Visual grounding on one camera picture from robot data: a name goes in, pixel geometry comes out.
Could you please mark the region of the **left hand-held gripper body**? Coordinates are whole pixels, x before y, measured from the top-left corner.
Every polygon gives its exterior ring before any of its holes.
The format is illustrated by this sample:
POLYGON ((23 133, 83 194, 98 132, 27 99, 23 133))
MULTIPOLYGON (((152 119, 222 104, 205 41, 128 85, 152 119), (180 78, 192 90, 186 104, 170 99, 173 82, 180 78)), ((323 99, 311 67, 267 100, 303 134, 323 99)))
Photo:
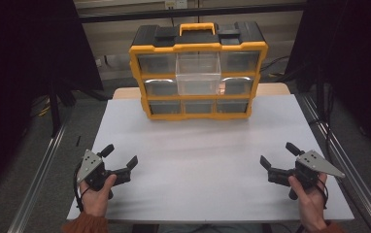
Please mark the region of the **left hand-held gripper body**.
POLYGON ((89 188, 99 191, 110 175, 117 176, 114 186, 131 181, 132 170, 127 166, 117 170, 106 170, 104 163, 106 157, 99 157, 97 153, 91 150, 85 151, 82 165, 77 169, 77 183, 85 181, 89 188))

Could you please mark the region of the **white wall outlet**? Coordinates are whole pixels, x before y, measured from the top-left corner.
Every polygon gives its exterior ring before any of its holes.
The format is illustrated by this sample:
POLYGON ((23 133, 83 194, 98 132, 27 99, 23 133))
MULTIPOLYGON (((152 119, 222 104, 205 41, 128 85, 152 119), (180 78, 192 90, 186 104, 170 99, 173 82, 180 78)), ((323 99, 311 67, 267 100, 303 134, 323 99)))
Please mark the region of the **white wall outlet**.
POLYGON ((187 9, 187 0, 165 0, 164 5, 166 10, 187 9))

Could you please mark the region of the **white table board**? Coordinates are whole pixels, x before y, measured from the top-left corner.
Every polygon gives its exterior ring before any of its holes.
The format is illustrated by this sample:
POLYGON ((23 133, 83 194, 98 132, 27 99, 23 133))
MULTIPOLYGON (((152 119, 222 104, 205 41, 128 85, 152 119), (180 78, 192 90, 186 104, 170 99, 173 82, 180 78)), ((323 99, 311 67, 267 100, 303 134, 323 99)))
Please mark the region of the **white table board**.
POLYGON ((297 220, 286 186, 260 165, 291 169, 286 144, 320 147, 292 95, 258 96, 246 119, 150 120, 137 99, 111 100, 93 151, 114 145, 110 170, 139 160, 113 189, 107 217, 137 223, 243 223, 297 220))

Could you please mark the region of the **black metal stand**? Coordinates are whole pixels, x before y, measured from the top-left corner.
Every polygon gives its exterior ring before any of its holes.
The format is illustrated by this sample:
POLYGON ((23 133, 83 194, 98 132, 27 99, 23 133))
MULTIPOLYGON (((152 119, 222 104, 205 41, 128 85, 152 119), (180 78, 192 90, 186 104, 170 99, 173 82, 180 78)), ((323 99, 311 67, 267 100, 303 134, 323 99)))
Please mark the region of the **black metal stand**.
POLYGON ((58 109, 58 101, 66 107, 73 107, 76 99, 72 93, 72 82, 66 79, 53 79, 49 85, 49 98, 51 106, 52 133, 55 137, 61 128, 61 119, 58 109))

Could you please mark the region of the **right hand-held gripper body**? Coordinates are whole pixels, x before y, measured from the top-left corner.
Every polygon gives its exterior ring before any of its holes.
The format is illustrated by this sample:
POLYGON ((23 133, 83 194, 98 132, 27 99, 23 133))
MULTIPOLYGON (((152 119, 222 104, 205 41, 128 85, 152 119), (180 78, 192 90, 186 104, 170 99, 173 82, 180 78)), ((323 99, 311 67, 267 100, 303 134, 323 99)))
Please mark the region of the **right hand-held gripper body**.
MULTIPOLYGON (((288 178, 296 177, 305 190, 318 187, 319 174, 325 173, 337 178, 344 179, 346 174, 328 162, 315 150, 309 150, 302 155, 296 156, 295 164, 292 169, 284 170, 279 168, 271 168, 267 170, 268 182, 276 183, 284 186, 290 186, 288 178)), ((328 190, 326 186, 321 191, 324 200, 328 199, 328 190)))

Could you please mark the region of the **person's left hand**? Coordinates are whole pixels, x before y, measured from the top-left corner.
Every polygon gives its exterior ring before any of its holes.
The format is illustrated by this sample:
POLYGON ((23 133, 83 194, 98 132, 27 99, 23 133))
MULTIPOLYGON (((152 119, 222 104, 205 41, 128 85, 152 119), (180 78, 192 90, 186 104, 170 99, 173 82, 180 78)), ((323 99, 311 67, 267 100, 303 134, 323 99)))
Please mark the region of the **person's left hand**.
POLYGON ((86 214, 98 217, 105 216, 108 209, 109 192, 116 179, 116 175, 109 176, 99 191, 90 189, 85 181, 80 183, 80 190, 84 193, 82 199, 86 214))

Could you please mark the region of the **aluminium floor rail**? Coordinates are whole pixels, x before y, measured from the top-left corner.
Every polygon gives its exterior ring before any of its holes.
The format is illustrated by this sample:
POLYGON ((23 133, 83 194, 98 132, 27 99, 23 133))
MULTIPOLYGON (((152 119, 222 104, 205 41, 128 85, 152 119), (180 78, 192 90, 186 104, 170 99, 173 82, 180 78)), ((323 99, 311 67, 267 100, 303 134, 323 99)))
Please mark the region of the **aluminium floor rail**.
POLYGON ((56 152, 62 141, 66 125, 62 125, 58 131, 51 138, 48 148, 43 156, 43 159, 39 165, 39 168, 29 186, 24 199, 22 200, 17 213, 7 231, 7 233, 23 233, 25 227, 30 219, 30 216, 34 210, 37 202, 39 193, 47 178, 49 169, 56 156, 56 152))
POLYGON ((328 122, 322 120, 318 114, 318 106, 311 96, 301 96, 301 103, 306 106, 307 113, 312 118, 312 125, 315 125, 324 138, 324 147, 329 158, 335 158, 339 165, 345 170, 347 180, 353 187, 358 200, 364 206, 364 210, 371 219, 371 190, 362 176, 356 170, 349 155, 338 141, 334 131, 328 122))

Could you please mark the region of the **large clear plastic drawer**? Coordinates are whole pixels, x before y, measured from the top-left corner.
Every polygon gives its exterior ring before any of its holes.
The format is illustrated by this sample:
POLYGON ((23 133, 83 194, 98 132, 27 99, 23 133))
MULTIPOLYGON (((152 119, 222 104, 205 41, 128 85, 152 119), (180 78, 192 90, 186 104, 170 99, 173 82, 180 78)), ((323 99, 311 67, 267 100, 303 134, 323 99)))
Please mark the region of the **large clear plastic drawer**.
POLYGON ((176 83, 180 95, 217 95, 221 69, 217 52, 179 53, 176 83))

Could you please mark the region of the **black horizontal bar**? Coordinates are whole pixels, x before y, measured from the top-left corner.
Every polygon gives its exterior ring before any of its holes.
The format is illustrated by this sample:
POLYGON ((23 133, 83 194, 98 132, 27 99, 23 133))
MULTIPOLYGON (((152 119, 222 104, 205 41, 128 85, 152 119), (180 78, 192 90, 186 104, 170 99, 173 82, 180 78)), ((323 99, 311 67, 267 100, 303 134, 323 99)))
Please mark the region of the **black horizontal bar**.
POLYGON ((174 18, 174 17, 203 17, 220 15, 276 13, 276 12, 303 11, 307 7, 308 7, 307 3, 285 3, 285 4, 249 5, 238 7, 158 10, 120 14, 106 13, 106 14, 80 15, 79 20, 81 23, 95 23, 140 19, 174 18))

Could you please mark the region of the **set of small closed bins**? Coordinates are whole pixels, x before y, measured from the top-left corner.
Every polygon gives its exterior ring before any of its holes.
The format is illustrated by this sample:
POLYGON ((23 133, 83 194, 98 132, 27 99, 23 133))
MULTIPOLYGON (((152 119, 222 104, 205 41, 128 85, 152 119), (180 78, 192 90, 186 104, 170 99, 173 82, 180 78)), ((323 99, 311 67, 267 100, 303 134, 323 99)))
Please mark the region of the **set of small closed bins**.
POLYGON ((180 95, 176 83, 178 53, 141 54, 139 68, 150 113, 158 115, 245 114, 256 93, 257 51, 218 52, 221 69, 217 95, 180 95))

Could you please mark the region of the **person's right hand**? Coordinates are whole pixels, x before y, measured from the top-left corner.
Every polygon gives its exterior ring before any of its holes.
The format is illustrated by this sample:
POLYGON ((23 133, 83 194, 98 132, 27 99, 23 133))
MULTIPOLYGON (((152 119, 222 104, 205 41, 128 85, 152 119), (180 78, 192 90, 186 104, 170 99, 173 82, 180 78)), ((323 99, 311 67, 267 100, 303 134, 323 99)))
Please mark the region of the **person's right hand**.
POLYGON ((318 187, 305 191, 296 177, 290 176, 288 178, 291 188, 298 196, 300 221, 307 233, 316 233, 327 227, 323 217, 325 201, 321 194, 321 191, 324 190, 327 175, 320 173, 319 180, 318 187))

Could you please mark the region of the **black curtain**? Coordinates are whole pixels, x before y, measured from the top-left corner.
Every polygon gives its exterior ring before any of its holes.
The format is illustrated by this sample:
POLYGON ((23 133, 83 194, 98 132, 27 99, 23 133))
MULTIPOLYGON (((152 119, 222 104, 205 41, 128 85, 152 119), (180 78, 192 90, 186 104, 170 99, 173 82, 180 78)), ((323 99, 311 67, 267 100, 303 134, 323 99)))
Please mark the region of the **black curtain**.
POLYGON ((102 88, 74 0, 0 0, 0 174, 35 98, 102 88))
POLYGON ((286 72, 324 77, 371 136, 371 0, 306 0, 286 72))

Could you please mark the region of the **yellow black organizer case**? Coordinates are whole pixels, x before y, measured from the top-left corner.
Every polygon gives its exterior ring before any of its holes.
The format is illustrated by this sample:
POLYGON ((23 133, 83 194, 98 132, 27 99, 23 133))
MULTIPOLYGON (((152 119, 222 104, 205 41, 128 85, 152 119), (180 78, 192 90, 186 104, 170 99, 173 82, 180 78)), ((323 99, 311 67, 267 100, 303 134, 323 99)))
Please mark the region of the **yellow black organizer case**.
POLYGON ((158 115, 150 113, 143 78, 139 68, 138 56, 141 54, 182 53, 191 51, 257 51, 257 86, 260 80, 261 63, 265 59, 268 45, 254 21, 238 21, 228 25, 213 22, 183 23, 177 26, 142 25, 139 27, 129 49, 132 75, 141 91, 141 104, 147 117, 161 120, 183 120, 193 118, 237 119, 248 118, 252 114, 252 103, 245 114, 209 114, 209 115, 158 115))

